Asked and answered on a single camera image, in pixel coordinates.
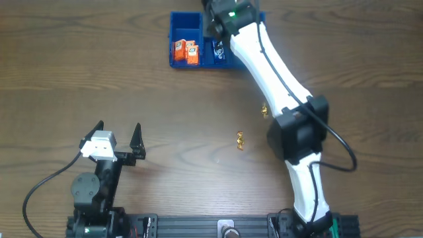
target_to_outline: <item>blue tray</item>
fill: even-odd
[[[265,13],[260,14],[265,22]],[[226,62],[215,63],[212,48],[213,37],[204,32],[203,14],[201,12],[171,12],[171,27],[169,32],[169,64],[173,68],[208,68],[208,69],[244,69],[245,65],[236,57],[229,47],[224,46]],[[199,47],[198,65],[188,65],[186,60],[173,60],[173,43],[178,40],[195,40]]]

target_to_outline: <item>orange box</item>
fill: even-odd
[[[188,47],[189,46],[195,46],[196,45],[196,41],[195,40],[187,40],[186,41],[186,51],[185,51],[185,59],[188,59]]]
[[[185,60],[186,41],[184,39],[178,40],[174,43],[174,60]]]
[[[186,62],[190,65],[198,65],[198,46],[189,46],[187,51]]]

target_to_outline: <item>wooden tabletop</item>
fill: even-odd
[[[322,168],[333,212],[362,237],[423,235],[423,2],[267,0],[268,32],[292,73],[330,103],[330,125],[358,171]],[[141,123],[147,159],[122,169],[115,206],[159,215],[267,214],[293,206],[270,119],[248,72],[169,67],[169,13],[200,0],[0,1],[0,233],[32,237],[22,202],[78,152],[99,120],[129,151]],[[237,150],[243,131],[245,150]],[[329,137],[323,161],[349,166]],[[80,159],[28,203],[34,227],[63,237]]]

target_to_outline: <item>blue candy wrapper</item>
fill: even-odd
[[[225,63],[225,52],[223,51],[223,43],[213,41],[214,63]]]

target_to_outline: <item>black cable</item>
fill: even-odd
[[[311,220],[310,220],[310,223],[312,223],[314,221],[315,217],[316,217],[317,205],[319,203],[319,200],[318,200],[319,198],[318,198],[318,195],[317,195],[317,184],[316,184],[315,176],[314,176],[314,173],[313,173],[313,165],[322,165],[324,167],[328,167],[328,168],[331,168],[331,169],[334,169],[334,170],[337,170],[337,171],[342,171],[342,172],[353,172],[357,169],[357,157],[354,154],[354,152],[352,151],[351,147],[344,141],[344,139],[342,139],[342,137],[340,137],[340,135],[338,135],[330,126],[328,126],[328,124],[326,124],[318,116],[316,116],[316,114],[314,114],[314,112],[312,112],[307,106],[305,106],[303,104],[303,102],[301,102],[296,97],[296,95],[292,92],[292,90],[286,85],[285,81],[280,76],[278,70],[274,67],[274,65],[270,61],[270,58],[268,57],[266,50],[264,49],[262,38],[261,38],[261,35],[260,35],[260,3],[259,3],[259,0],[256,0],[255,3],[256,3],[256,23],[257,23],[258,42],[260,43],[261,51],[262,51],[264,57],[266,58],[267,62],[269,63],[270,67],[272,68],[273,72],[276,74],[276,76],[278,76],[279,80],[284,85],[284,87],[285,87],[286,91],[289,93],[289,95],[293,99],[295,99],[295,101],[297,101],[297,103],[304,109],[304,111],[310,117],[312,117],[318,124],[320,124],[324,129],[326,129],[329,133],[331,133],[342,144],[342,146],[344,146],[345,150],[348,152],[348,154],[351,157],[352,167],[350,169],[339,167],[339,166],[336,166],[336,165],[331,165],[329,163],[325,163],[325,162],[322,162],[322,161],[314,161],[314,162],[310,163],[309,171],[310,171],[310,174],[311,174],[311,180],[313,181],[313,186],[314,186],[314,190],[315,190],[315,207],[313,209],[313,215],[311,216]]]
[[[37,238],[42,238],[42,236],[31,225],[31,223],[29,222],[29,219],[28,219],[28,215],[26,214],[26,205],[28,204],[29,198],[35,192],[35,190],[37,188],[39,188],[41,185],[43,185],[45,182],[47,182],[50,179],[56,177],[57,175],[59,175],[60,173],[62,173],[66,169],[68,169],[70,166],[72,166],[78,160],[79,156],[81,156],[81,152],[78,152],[77,156],[75,156],[75,158],[68,165],[66,165],[64,168],[62,168],[59,171],[55,172],[54,174],[48,176],[47,178],[41,180],[41,182],[39,182],[37,185],[35,185],[34,188],[32,188],[31,191],[29,191],[29,193],[26,195],[26,198],[24,200],[24,204],[22,205],[22,214],[24,216],[25,223],[28,226],[29,230],[31,230]]]

